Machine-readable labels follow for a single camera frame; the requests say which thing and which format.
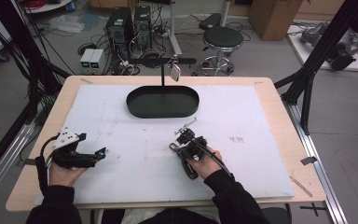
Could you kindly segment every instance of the hand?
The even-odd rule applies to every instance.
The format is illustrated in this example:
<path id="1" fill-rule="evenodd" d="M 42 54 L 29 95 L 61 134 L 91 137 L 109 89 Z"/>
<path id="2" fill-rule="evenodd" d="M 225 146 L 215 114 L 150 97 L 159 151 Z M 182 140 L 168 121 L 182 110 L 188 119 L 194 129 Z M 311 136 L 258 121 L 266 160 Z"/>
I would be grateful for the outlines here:
<path id="1" fill-rule="evenodd" d="M 214 150 L 211 147 L 207 147 L 214 155 L 219 158 L 219 160 L 222 160 L 222 156 L 220 155 L 220 152 L 217 150 Z M 199 176 L 202 179 L 205 179 L 212 173 L 222 169 L 219 164 L 217 164 L 209 155 L 204 154 L 202 159 L 200 161 L 196 161 L 194 159 L 187 159 L 188 163 L 194 168 L 194 170 L 197 171 Z"/>
<path id="2" fill-rule="evenodd" d="M 49 182 L 52 185 L 61 185 L 66 187 L 72 187 L 75 181 L 85 172 L 87 168 L 77 168 L 75 170 L 68 170 L 57 165 L 54 161 L 50 165 L 49 169 Z"/>

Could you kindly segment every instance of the cardboard box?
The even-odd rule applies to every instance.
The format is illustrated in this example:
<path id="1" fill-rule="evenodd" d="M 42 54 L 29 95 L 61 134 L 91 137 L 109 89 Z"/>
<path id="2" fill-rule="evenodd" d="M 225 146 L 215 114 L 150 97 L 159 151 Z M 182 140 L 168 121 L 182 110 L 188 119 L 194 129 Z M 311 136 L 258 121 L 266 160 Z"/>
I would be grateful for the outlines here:
<path id="1" fill-rule="evenodd" d="M 254 0 L 249 22 L 261 40 L 283 40 L 303 0 Z"/>
<path id="2" fill-rule="evenodd" d="M 109 9 L 114 7 L 130 7 L 131 11 L 135 9 L 137 0 L 89 0 L 91 7 L 98 9 Z"/>

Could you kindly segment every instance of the computer tower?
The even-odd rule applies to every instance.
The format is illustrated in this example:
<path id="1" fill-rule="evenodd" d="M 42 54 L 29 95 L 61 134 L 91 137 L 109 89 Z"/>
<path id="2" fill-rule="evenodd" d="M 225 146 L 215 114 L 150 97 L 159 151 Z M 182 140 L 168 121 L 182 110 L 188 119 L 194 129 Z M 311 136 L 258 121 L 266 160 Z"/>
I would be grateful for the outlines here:
<path id="1" fill-rule="evenodd" d="M 135 27 L 136 46 L 146 50 L 152 48 L 152 27 L 150 19 L 150 6 L 137 6 L 133 16 Z"/>
<path id="2" fill-rule="evenodd" d="M 131 41 L 134 38 L 131 9 L 114 7 L 105 26 L 108 38 L 113 39 L 114 48 L 119 56 L 128 60 L 131 57 Z"/>

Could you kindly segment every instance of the black oval tray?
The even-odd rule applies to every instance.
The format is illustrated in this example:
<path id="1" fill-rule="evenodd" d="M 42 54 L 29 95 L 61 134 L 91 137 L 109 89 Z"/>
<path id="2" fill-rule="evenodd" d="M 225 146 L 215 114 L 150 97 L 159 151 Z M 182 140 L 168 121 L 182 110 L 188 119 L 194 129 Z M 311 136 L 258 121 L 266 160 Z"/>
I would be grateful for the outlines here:
<path id="1" fill-rule="evenodd" d="M 127 96 L 130 113 L 141 119 L 188 117 L 199 103 L 197 92 L 186 86 L 143 86 Z"/>

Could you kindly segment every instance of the wooden table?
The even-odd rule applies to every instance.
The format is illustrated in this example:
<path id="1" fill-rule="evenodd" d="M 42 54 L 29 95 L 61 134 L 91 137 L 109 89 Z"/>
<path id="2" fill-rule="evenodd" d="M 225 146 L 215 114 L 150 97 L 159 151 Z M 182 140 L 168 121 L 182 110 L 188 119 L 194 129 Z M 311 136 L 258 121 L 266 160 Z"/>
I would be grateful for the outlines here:
<path id="1" fill-rule="evenodd" d="M 40 153 L 40 148 L 51 137 L 61 131 L 61 127 L 76 98 L 81 85 L 159 85 L 160 77 L 68 77 L 62 91 L 53 106 L 45 126 L 37 138 L 30 158 Z M 303 203 L 321 202 L 325 193 L 319 177 L 311 164 L 303 165 L 301 160 L 307 153 L 296 133 L 272 81 L 266 77 L 181 77 L 178 83 L 166 78 L 166 85 L 235 85 L 254 86 L 264 109 L 268 125 L 275 138 L 283 164 L 289 174 L 295 190 L 292 198 L 257 199 L 258 203 Z M 47 146 L 45 155 L 51 151 Z M 25 165 L 12 193 L 7 200 L 7 210 L 13 212 L 30 211 L 38 195 L 39 186 L 36 168 Z M 79 209 L 97 208 L 131 208 L 131 207 L 165 207 L 211 205 L 212 202 L 180 202 L 180 203 L 108 203 L 80 204 Z"/>

